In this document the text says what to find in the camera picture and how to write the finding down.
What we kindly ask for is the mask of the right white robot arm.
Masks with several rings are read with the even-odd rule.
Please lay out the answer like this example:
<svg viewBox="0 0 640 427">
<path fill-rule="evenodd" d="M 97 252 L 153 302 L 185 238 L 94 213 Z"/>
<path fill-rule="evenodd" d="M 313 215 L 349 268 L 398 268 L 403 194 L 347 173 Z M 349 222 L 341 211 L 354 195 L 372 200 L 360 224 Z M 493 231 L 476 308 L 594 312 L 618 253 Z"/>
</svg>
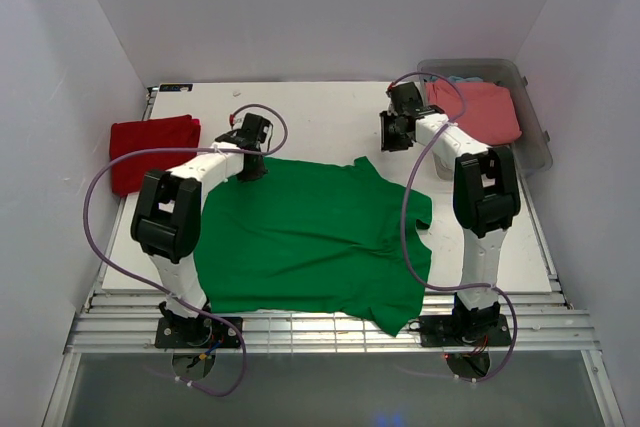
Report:
<svg viewBox="0 0 640 427">
<path fill-rule="evenodd" d="M 474 139 L 441 109 L 426 105 L 412 82 L 395 81 L 386 94 L 390 106 L 379 115 L 382 150 L 420 144 L 452 171 L 453 212 L 463 232 L 461 281 L 447 290 L 453 309 L 419 317 L 421 343 L 506 346 L 511 334 L 497 278 L 502 244 L 521 208 L 514 155 Z"/>
</svg>

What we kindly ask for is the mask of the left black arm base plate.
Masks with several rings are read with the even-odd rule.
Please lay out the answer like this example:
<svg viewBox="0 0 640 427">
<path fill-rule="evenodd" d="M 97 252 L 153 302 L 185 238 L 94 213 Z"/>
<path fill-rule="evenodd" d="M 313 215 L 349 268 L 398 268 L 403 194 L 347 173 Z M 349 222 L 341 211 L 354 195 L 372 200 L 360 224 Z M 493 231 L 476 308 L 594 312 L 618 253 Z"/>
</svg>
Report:
<svg viewBox="0 0 640 427">
<path fill-rule="evenodd" d="M 159 320 L 154 347 L 158 349 L 239 348 L 237 332 L 225 323 L 210 318 L 163 317 Z"/>
</svg>

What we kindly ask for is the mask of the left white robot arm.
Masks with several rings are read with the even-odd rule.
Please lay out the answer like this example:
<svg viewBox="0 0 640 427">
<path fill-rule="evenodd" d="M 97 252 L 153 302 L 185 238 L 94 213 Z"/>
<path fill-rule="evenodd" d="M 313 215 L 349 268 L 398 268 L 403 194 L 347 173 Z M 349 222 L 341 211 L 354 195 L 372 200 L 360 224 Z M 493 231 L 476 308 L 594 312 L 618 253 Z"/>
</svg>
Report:
<svg viewBox="0 0 640 427">
<path fill-rule="evenodd" d="M 212 334 L 210 319 L 200 314 L 207 296 L 194 258 L 204 203 L 212 190 L 232 177 L 251 181 L 266 174 L 261 147 L 271 130 L 269 120 L 248 113 L 239 126 L 215 139 L 211 152 L 168 170 L 151 170 L 143 177 L 131 236 L 168 290 L 159 306 L 163 318 L 190 346 L 205 344 Z"/>
</svg>

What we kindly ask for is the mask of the green t-shirt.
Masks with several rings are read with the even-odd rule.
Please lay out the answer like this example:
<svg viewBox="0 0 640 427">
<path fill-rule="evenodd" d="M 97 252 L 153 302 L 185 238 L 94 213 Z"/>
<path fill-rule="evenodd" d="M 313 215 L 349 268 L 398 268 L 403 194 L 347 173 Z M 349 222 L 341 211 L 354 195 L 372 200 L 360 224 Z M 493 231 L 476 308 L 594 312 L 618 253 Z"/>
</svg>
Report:
<svg viewBox="0 0 640 427">
<path fill-rule="evenodd" d="M 194 257 L 212 310 L 342 312 L 398 334 L 422 310 L 431 199 L 364 157 L 266 166 L 262 179 L 207 196 Z"/>
</svg>

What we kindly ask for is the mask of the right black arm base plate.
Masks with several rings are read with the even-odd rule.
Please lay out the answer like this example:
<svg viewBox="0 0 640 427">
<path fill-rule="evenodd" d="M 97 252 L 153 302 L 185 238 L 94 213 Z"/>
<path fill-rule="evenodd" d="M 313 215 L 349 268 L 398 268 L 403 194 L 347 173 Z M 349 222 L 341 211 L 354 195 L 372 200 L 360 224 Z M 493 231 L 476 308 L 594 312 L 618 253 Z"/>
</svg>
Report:
<svg viewBox="0 0 640 427">
<path fill-rule="evenodd" d="M 422 347 L 508 347 L 512 341 L 500 307 L 455 307 L 449 315 L 423 315 L 409 330 L 419 334 Z"/>
</svg>

